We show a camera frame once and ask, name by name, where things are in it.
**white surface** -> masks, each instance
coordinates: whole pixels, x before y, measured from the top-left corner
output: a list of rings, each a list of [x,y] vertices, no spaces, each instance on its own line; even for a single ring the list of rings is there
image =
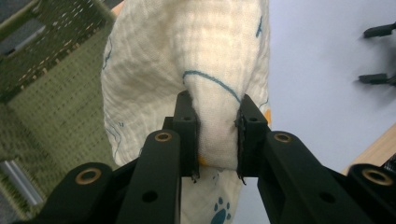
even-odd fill
[[[363,39],[396,21],[396,1],[270,1],[273,130],[297,135],[341,171],[396,122],[396,88],[359,75],[396,74],[396,32]],[[243,188],[234,223],[269,223],[257,180]]]

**green mesh basket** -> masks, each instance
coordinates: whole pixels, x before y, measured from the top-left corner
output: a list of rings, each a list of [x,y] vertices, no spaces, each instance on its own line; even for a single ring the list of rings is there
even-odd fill
[[[0,56],[0,161],[15,161],[45,200],[80,164],[117,167],[100,85],[114,17],[99,1],[33,0],[0,24],[0,42],[31,21],[35,35]],[[2,172],[0,190],[20,218],[42,206],[30,205]]]

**black plastic part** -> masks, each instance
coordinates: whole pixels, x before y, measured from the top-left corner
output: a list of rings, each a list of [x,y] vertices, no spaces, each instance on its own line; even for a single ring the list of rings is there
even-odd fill
[[[183,91],[177,96],[172,130],[177,132],[181,139],[181,175],[191,176],[194,180],[199,178],[198,128],[199,122],[192,108],[190,95]]]
[[[96,168],[100,171],[98,179],[90,184],[78,184],[81,172]],[[106,218],[104,204],[110,201],[113,173],[105,164],[90,162],[70,171],[49,196],[40,214],[25,224],[44,223],[103,223]]]
[[[346,182],[355,201],[375,223],[396,223],[396,174],[357,164],[349,169]]]
[[[116,223],[179,223],[180,138],[170,130],[151,133]]]
[[[379,85],[379,84],[387,84],[388,83],[388,76],[387,74],[375,74],[375,75],[363,75],[359,76],[359,81],[364,84],[372,84],[372,85]]]
[[[245,95],[235,122],[238,128],[238,167],[240,178],[259,175],[259,149],[271,130],[262,112]]]
[[[391,35],[392,30],[394,30],[394,29],[396,29],[396,23],[370,28],[370,29],[364,31],[363,35],[364,35],[364,38]]]
[[[271,223],[373,223],[296,136],[268,133],[261,154],[258,186]]]

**bolt hole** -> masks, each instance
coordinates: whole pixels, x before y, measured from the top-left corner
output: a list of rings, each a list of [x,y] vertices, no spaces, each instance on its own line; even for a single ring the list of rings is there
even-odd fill
[[[391,186],[393,184],[392,178],[375,169],[364,169],[361,172],[366,179],[376,183],[377,185]]]
[[[291,141],[291,137],[285,133],[277,133],[275,139],[279,142],[288,143]]]
[[[328,192],[321,192],[319,194],[319,197],[321,200],[323,200],[326,203],[335,203],[335,198]]]
[[[97,169],[97,168],[88,168],[83,171],[81,171],[77,176],[76,176],[76,183],[79,185],[89,185],[93,182],[95,182],[99,177],[101,176],[102,172]]]
[[[83,180],[88,180],[88,179],[92,179],[96,176],[96,172],[94,171],[89,171],[88,173],[85,173],[81,176],[81,179]]]
[[[158,199],[157,192],[151,190],[143,194],[142,200],[145,203],[153,203]]]
[[[370,173],[370,177],[374,178],[377,181],[385,181],[386,178],[382,175],[379,175],[377,173]]]
[[[172,138],[172,135],[170,133],[158,133],[155,135],[155,140],[158,142],[167,142]]]

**white towel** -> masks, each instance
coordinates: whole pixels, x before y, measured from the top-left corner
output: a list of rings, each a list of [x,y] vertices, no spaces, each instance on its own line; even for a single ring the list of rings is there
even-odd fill
[[[233,220],[241,189],[233,122],[245,93],[269,119],[268,45],[267,0],[127,0],[116,20],[102,71],[116,163],[138,157],[181,91],[201,123],[201,178],[183,179],[182,223]]]

